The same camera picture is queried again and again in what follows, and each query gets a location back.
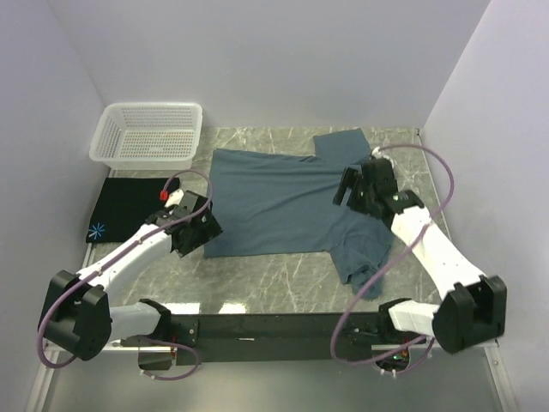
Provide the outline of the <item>blue-grey t-shirt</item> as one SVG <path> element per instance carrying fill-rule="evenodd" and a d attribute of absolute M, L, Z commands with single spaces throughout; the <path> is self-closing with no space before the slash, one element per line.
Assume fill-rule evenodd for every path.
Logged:
<path fill-rule="evenodd" d="M 362 130 L 315 136 L 307 156 L 218 148 L 210 180 L 222 234 L 206 258 L 327 252 L 358 292 L 389 260 L 394 235 L 378 219 L 333 203 L 346 167 L 371 149 Z"/>

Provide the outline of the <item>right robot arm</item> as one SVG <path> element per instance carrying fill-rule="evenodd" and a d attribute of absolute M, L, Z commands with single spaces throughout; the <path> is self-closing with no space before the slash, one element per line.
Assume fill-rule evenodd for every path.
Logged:
<path fill-rule="evenodd" d="M 408 298 L 379 307 L 377 334 L 397 342 L 406 333 L 435 338 L 442 349 L 458 353 L 504 334 L 507 287 L 471 264 L 431 218 L 419 197 L 398 188 L 390 161 L 371 158 L 348 167 L 334 204 L 380 220 L 418 259 L 436 286 L 440 305 Z"/>

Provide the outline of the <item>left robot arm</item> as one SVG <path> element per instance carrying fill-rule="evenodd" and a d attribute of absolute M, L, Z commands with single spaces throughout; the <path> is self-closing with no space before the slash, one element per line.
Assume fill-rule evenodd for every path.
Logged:
<path fill-rule="evenodd" d="M 151 299 L 112 306 L 124 285 L 152 263 L 175 252 L 184 257 L 222 233 L 212 200 L 176 190 L 121 246 L 75 274 L 54 275 L 38 325 L 37 346 L 48 340 L 75 358 L 89 361 L 106 344 L 139 336 L 153 345 L 171 342 L 172 313 Z"/>

